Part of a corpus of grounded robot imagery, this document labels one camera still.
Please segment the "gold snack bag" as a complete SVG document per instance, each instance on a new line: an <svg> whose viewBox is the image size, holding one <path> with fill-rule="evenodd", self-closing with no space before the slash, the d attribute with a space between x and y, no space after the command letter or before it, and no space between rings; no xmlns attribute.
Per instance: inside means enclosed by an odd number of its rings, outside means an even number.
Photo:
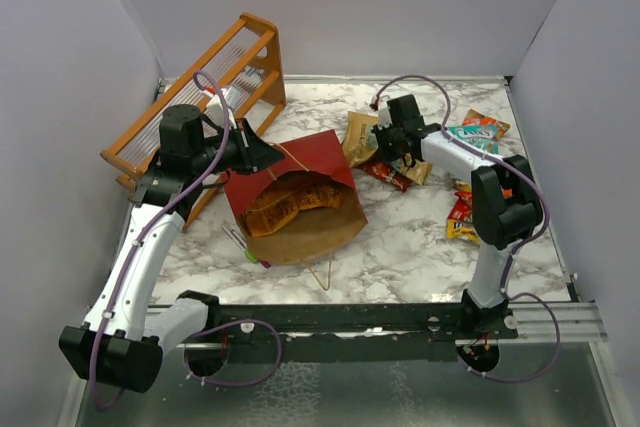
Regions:
<svg viewBox="0 0 640 427"><path fill-rule="evenodd" d="M377 118L372 115L349 111L347 115L347 130L342 142L342 149L351 168L371 165L374 170L382 173L388 171L402 175L411 182L424 185L432 172L433 166L427 162L416 161L407 166L403 160L387 161L378 152L378 144L372 128L377 124Z"/></svg>

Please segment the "yellow pink candy bag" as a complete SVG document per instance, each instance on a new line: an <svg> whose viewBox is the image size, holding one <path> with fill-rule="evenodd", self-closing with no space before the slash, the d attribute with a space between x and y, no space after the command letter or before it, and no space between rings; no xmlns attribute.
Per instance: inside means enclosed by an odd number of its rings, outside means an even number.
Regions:
<svg viewBox="0 0 640 427"><path fill-rule="evenodd" d="M472 191L471 185L469 183L467 183L467 182L464 182L461 179L457 179L457 178L452 179L451 180L451 185L456 191L461 191L461 192L471 192Z"/></svg>

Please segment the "red brown paper bag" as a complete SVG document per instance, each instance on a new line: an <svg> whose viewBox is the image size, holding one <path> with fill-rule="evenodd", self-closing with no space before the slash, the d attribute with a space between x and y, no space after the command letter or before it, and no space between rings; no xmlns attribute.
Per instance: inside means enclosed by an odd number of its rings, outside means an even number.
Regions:
<svg viewBox="0 0 640 427"><path fill-rule="evenodd" d="M308 265L353 241L368 220L333 130L272 146L283 159L225 187L233 217L254 257Z"/></svg>

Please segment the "orange chips bag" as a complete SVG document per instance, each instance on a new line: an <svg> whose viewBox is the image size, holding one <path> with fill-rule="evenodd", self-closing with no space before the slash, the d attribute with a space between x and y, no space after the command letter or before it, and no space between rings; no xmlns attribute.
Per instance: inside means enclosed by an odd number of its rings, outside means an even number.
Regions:
<svg viewBox="0 0 640 427"><path fill-rule="evenodd" d="M464 126L467 126L467 125L491 126L493 130L492 139L494 141L501 140L511 128L511 125L509 123L498 120L494 117L482 114L474 109L468 110L468 112L466 113L463 119L462 124Z"/></svg>

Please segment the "teal snack bag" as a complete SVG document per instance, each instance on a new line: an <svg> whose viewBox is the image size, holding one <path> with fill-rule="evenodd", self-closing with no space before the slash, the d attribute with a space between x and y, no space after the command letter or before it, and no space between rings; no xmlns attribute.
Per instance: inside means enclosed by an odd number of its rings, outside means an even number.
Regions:
<svg viewBox="0 0 640 427"><path fill-rule="evenodd" d="M499 153L498 129L495 125L459 125L451 126L448 131L457 139L491 154Z"/></svg>

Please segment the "red snack bag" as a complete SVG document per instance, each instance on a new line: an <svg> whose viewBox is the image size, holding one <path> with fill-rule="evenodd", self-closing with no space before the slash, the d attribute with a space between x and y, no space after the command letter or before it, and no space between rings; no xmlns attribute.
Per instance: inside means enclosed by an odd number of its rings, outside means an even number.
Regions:
<svg viewBox="0 0 640 427"><path fill-rule="evenodd" d="M465 199L458 197L449 215L449 220L458 222L473 222L472 206Z"/></svg>

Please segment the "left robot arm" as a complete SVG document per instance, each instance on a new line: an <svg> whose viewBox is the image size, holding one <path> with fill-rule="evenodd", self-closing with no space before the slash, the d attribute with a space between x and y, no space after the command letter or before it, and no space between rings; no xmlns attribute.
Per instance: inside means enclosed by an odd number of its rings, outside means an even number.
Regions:
<svg viewBox="0 0 640 427"><path fill-rule="evenodd" d="M159 147L135 189L128 232L109 278L82 324L65 327L59 337L64 357L92 390L105 384L144 393L166 354L189 338L206 342L223 330L217 298L185 292L150 319L151 294L206 178L258 173L284 158L227 108L216 124L194 105L171 106L158 133Z"/></svg>

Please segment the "red doritos bag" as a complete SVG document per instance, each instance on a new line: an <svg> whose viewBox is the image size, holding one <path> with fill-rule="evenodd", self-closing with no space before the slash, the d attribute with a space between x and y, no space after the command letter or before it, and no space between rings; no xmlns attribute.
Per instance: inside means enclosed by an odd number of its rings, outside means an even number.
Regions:
<svg viewBox="0 0 640 427"><path fill-rule="evenodd" d="M412 181L396 169L379 160L372 160L357 166L357 169L368 175L392 185L401 192L406 192Z"/></svg>

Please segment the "yellow m&m bag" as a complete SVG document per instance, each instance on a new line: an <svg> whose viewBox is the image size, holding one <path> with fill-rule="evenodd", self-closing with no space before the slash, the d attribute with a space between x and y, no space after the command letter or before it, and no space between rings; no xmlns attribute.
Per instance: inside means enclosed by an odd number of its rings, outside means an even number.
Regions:
<svg viewBox="0 0 640 427"><path fill-rule="evenodd" d="M446 225L446 234L448 239L463 239L475 243L480 242L476 229L469 222L448 219Z"/></svg>

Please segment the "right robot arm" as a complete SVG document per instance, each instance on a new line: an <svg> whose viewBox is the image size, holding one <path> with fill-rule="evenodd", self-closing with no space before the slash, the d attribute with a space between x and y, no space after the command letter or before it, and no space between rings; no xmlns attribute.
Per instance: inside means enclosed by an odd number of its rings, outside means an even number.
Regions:
<svg viewBox="0 0 640 427"><path fill-rule="evenodd" d="M528 160L492 155L443 125L427 124L412 95L391 99L377 112L372 132L384 160L410 157L438 165L471 186L480 250L463 291L459 325L467 336L481 338L507 316L506 290L516 253L543 222L541 193Z"/></svg>

